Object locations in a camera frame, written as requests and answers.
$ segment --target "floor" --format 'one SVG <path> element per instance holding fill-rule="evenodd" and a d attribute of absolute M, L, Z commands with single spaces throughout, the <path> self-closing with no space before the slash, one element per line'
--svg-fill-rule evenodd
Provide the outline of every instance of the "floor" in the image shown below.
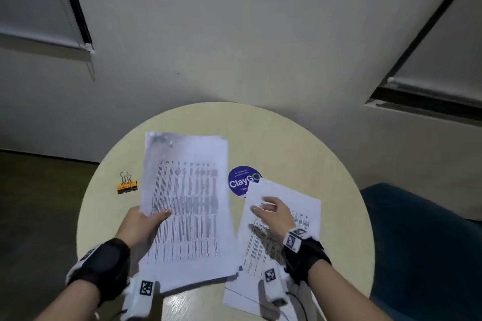
<path fill-rule="evenodd" d="M 31 320 L 77 260 L 77 217 L 97 164 L 0 151 L 0 321 Z"/>

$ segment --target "black wristband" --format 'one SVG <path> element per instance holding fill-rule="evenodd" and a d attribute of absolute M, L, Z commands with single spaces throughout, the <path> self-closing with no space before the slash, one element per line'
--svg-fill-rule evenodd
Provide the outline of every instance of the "black wristband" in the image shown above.
<path fill-rule="evenodd" d="M 303 229 L 292 229 L 285 238 L 281 252 L 286 260 L 286 271 L 296 284 L 308 283 L 308 271 L 318 260 L 325 260 L 331 265 L 330 258 L 321 242 L 308 237 Z"/>
<path fill-rule="evenodd" d="M 115 299 L 127 286 L 131 250 L 121 239 L 110 239 L 90 250 L 67 275 L 67 284 L 84 280 L 100 293 L 99 306 Z"/>

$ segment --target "round table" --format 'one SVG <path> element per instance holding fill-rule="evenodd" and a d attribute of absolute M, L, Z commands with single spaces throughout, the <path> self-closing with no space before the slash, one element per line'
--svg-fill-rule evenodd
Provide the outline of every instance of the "round table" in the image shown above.
<path fill-rule="evenodd" d="M 263 178 L 322 201 L 320 239 L 332 263 L 364 295 L 372 289 L 375 249 L 370 219 L 360 192 L 340 160 L 308 130 L 271 111 L 226 102 L 198 103 L 161 113 L 124 136 L 106 155 L 85 192 L 77 228 L 77 254 L 112 238 L 141 190 L 117 194 L 119 173 L 142 186 L 145 133 L 220 135 L 229 141 L 229 170 L 251 166 Z M 230 192 L 235 230 L 244 199 Z M 224 284 L 155 297 L 162 319 L 259 319 L 224 306 Z M 159 319 L 159 314 L 152 319 Z"/>

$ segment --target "sheet of paper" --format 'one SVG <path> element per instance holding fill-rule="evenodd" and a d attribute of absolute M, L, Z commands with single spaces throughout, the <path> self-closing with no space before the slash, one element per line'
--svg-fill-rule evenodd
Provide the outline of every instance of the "sheet of paper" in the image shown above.
<path fill-rule="evenodd" d="M 243 270 L 233 282 L 226 283 L 223 303 L 268 319 L 278 319 L 280 314 L 289 320 L 303 320 L 304 315 L 297 300 L 281 308 L 274 307 L 266 300 L 262 274 L 270 262 L 279 261 L 282 244 L 268 232 L 267 226 L 250 210 L 252 205 L 260 206 L 262 197 L 281 198 L 290 207 L 296 224 L 318 238 L 321 224 L 321 202 L 266 179 L 250 183 L 238 231 L 238 247 L 242 253 Z M 306 284 L 294 286 L 291 291 L 298 295 L 305 306 L 309 319 L 316 318 L 315 304 Z"/>
<path fill-rule="evenodd" d="M 155 269 L 161 293 L 236 274 L 227 140 L 147 132 L 141 190 L 145 214 L 172 211 L 139 262 Z"/>

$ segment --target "person's left arm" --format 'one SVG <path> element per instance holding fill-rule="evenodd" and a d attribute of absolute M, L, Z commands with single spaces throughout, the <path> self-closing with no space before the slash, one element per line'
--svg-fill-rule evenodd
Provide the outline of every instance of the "person's left arm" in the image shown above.
<path fill-rule="evenodd" d="M 139 207 L 132 207 L 120 224 L 116 238 L 132 249 L 147 239 L 157 227 L 171 215 L 167 209 L 149 217 Z M 91 282 L 76 280 L 72 282 L 42 312 L 35 321 L 87 321 L 90 320 L 99 305 L 101 293 Z"/>

